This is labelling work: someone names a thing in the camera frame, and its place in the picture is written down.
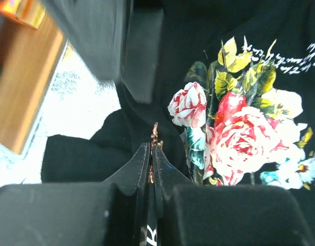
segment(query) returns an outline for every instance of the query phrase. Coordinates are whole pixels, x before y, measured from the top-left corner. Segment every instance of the wooden surface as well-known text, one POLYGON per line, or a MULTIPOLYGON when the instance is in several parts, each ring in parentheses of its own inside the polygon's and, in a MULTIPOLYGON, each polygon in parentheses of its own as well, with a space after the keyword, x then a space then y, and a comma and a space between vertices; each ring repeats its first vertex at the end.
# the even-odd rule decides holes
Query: wooden surface
POLYGON ((65 40, 46 13, 38 30, 3 23, 0 32, 0 143, 20 154, 65 40))

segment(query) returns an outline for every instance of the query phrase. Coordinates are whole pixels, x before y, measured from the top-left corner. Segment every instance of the gold zipper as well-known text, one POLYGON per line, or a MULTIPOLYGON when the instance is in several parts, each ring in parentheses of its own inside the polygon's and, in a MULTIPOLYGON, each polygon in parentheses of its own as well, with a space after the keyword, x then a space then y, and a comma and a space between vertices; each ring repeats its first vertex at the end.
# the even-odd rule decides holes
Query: gold zipper
POLYGON ((154 183, 154 174, 153 174, 153 147, 154 146, 160 146, 161 148, 163 148, 163 141, 158 142, 158 132, 157 132, 157 127, 158 127, 158 123, 156 122, 154 124, 154 128, 153 128, 153 134, 151 136, 151 138, 153 139, 152 143, 151 143, 151 165, 149 167, 149 175, 148 175, 148 182, 149 183, 154 183))

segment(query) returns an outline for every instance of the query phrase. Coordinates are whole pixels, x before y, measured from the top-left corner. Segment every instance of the white fluffy rug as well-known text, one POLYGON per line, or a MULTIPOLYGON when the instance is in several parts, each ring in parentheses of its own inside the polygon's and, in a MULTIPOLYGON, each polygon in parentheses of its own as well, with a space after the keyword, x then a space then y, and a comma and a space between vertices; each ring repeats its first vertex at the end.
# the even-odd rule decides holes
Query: white fluffy rug
POLYGON ((56 70, 26 154, 18 156, 0 144, 0 187, 10 183, 40 183, 48 136, 62 134, 89 139, 105 118, 120 108, 112 84, 98 82, 71 49, 56 70))

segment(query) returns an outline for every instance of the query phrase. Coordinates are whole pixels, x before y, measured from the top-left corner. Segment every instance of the orange object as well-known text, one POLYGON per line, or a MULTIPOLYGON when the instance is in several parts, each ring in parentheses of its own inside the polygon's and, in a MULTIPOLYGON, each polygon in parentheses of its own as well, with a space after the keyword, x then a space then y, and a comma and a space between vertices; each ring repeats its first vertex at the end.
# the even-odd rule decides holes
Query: orange object
POLYGON ((38 0, 0 1, 0 14, 35 29, 39 28, 45 11, 45 7, 38 0))

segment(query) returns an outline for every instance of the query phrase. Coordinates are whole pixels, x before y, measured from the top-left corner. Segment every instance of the pink rose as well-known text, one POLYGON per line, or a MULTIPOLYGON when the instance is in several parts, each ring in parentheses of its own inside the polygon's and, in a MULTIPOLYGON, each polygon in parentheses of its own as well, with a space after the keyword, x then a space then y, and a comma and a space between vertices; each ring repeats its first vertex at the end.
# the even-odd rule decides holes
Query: pink rose
POLYGON ((206 146, 209 145, 211 166, 228 185, 236 185, 245 173, 258 171, 286 146, 275 131, 278 121, 268 122, 259 109, 245 105, 244 96, 230 93, 220 102, 217 116, 221 117, 215 124, 212 143, 209 145, 207 139, 206 146))
POLYGON ((206 122, 206 103, 204 89, 193 82, 173 96, 167 109, 175 125, 197 128, 206 122))
POLYGON ((206 143, 204 151, 204 176, 203 179, 211 177, 214 174, 214 168, 212 166, 212 143, 214 138, 214 129, 206 125, 206 143))

